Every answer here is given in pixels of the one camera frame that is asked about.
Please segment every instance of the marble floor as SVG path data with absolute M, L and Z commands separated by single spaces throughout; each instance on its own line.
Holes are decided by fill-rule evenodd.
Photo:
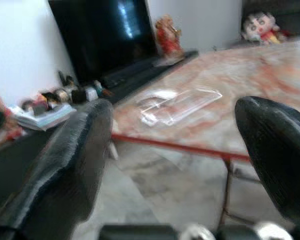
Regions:
M 76 228 L 73 240 L 97 239 L 104 224 L 168 223 L 182 230 L 200 223 L 216 228 L 226 181 L 220 159 L 124 142 L 116 147 L 120 159 L 107 161 L 94 211 Z M 258 178 L 247 163 L 235 167 Z M 292 226 L 260 184 L 234 179 L 229 209 L 250 219 Z M 226 223 L 239 224 L 231 219 Z

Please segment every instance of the television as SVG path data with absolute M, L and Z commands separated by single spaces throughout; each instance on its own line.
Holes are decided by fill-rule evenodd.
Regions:
M 49 0 L 81 85 L 158 55 L 145 0 Z

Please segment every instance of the marble tabletop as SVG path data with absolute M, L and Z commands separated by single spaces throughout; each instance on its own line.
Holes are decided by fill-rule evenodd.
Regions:
M 172 126 L 141 122 L 137 100 L 142 94 L 196 86 L 218 90 L 223 97 Z M 234 116 L 236 101 L 244 96 L 265 97 L 300 111 L 300 41 L 200 55 L 117 104 L 113 138 L 247 160 Z

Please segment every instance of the transparent plastic lid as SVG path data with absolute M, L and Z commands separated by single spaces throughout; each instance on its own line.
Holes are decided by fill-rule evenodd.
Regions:
M 143 94 L 137 104 L 141 111 L 141 121 L 146 125 L 172 126 L 220 98 L 220 92 L 198 86 L 185 91 L 152 90 Z

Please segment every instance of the cartoon figurine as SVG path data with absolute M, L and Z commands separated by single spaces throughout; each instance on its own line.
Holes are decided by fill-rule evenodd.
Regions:
M 243 24 L 242 36 L 249 41 L 259 41 L 263 44 L 280 44 L 287 37 L 280 32 L 276 19 L 270 13 L 258 12 L 250 14 Z
M 184 50 L 180 46 L 181 30 L 174 27 L 172 17 L 168 14 L 160 18 L 156 24 L 158 42 L 166 58 L 183 58 Z

